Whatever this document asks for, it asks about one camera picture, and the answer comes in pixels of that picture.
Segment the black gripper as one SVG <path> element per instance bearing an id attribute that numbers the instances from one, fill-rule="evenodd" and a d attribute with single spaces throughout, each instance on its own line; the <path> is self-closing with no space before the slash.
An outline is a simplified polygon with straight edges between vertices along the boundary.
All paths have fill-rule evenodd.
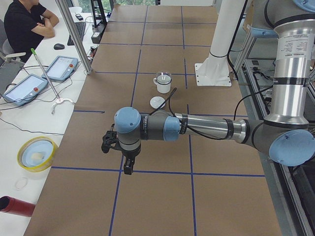
<path id="1" fill-rule="evenodd" d="M 124 174 L 131 175 L 131 172 L 133 172 L 135 158 L 141 152 L 141 144 L 124 145 L 124 146 L 121 145 L 121 148 L 122 148 L 122 154 L 126 158 L 126 161 L 124 163 Z"/>

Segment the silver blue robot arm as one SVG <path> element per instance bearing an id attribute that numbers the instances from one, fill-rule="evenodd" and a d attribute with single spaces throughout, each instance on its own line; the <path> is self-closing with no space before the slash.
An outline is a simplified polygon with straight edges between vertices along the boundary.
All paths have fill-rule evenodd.
<path id="1" fill-rule="evenodd" d="M 217 13 L 206 6 L 149 6 L 139 18 L 120 15 L 115 19 L 128 27 L 142 28 L 139 69 L 132 104 L 142 112 L 149 111 L 149 97 L 157 93 L 153 84 L 155 71 L 173 75 L 172 110 L 203 115 L 220 120 L 233 119 L 238 109 L 240 119 L 247 117 L 241 101 L 241 87 L 199 87 L 194 75 L 194 61 L 206 56 L 213 38 Z M 257 151 L 233 140 L 211 140 L 189 130 L 177 141 L 143 141 L 136 157 L 132 176 L 184 175 L 217 177 L 266 176 Z"/>

